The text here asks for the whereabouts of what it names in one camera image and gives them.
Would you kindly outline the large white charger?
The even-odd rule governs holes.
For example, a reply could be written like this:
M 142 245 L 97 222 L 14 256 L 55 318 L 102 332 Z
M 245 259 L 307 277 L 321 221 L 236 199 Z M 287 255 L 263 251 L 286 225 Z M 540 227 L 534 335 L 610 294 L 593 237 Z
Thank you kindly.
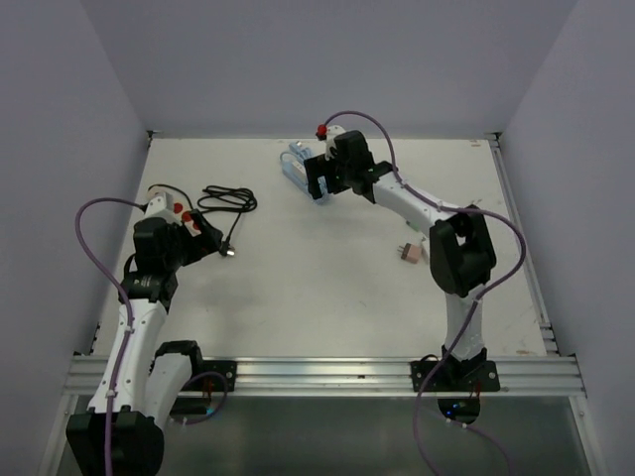
M 421 248 L 421 260 L 427 265 L 430 262 L 430 243 L 423 237 L 419 243 Z

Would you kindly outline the pink plug adapter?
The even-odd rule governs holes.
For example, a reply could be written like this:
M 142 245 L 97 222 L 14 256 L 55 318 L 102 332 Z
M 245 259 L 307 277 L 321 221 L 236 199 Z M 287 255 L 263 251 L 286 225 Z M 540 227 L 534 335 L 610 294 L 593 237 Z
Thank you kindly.
M 422 259 L 422 248 L 412 243 L 399 246 L 397 251 L 400 259 L 410 264 L 417 264 Z

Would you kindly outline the light blue power strip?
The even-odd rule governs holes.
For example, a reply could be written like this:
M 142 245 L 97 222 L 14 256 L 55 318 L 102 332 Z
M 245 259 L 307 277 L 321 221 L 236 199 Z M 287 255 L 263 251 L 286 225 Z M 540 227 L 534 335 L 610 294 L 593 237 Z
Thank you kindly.
M 306 159 L 305 154 L 298 154 L 291 150 L 283 151 L 279 156 L 281 171 L 283 175 L 304 195 L 311 199 L 313 203 L 324 204 L 328 201 L 325 180 L 323 178 L 318 180 L 321 197 L 313 198 L 309 191 L 308 176 L 305 168 Z

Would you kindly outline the beige power strip red sockets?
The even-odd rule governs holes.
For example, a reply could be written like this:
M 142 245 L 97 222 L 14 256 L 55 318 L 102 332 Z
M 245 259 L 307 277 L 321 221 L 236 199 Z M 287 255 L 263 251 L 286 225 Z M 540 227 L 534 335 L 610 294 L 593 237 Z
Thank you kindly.
M 153 188 L 147 193 L 145 218 L 159 217 L 169 224 L 183 225 L 191 236 L 200 234 L 198 226 L 192 221 L 191 208 L 171 193 L 161 188 Z

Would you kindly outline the white adapter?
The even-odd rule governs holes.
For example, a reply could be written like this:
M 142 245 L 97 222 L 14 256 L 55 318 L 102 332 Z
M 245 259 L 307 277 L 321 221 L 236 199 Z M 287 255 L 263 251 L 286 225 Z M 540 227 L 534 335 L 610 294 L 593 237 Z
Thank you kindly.
M 293 175 L 302 182 L 307 180 L 307 174 L 302 162 L 293 161 L 291 162 L 290 168 L 292 170 Z

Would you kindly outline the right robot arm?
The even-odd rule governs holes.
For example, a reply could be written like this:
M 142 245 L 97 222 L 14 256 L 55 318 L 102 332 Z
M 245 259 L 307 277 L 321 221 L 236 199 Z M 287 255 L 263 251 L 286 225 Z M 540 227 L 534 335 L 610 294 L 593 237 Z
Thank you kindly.
M 305 160 L 308 191 L 314 199 L 347 190 L 413 223 L 429 243 L 429 268 L 444 292 L 447 312 L 443 364 L 437 374 L 464 389 L 487 360 L 482 338 L 482 306 L 476 297 L 497 263 L 480 209 L 446 205 L 410 186 L 389 162 L 377 163 L 359 131 L 319 125 L 325 152 Z

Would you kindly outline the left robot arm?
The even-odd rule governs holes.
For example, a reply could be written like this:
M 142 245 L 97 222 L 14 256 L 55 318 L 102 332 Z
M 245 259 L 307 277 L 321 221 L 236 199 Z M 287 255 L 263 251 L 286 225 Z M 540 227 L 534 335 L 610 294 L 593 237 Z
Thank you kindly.
M 135 252 L 116 288 L 120 307 L 113 348 L 84 413 L 65 435 L 84 475 L 155 475 L 165 451 L 164 428 L 184 389 L 228 394 L 230 381 L 207 370 L 193 340 L 158 341 L 178 287 L 180 268 L 216 253 L 222 233 L 197 210 L 197 234 L 184 224 L 147 215 L 134 226 Z

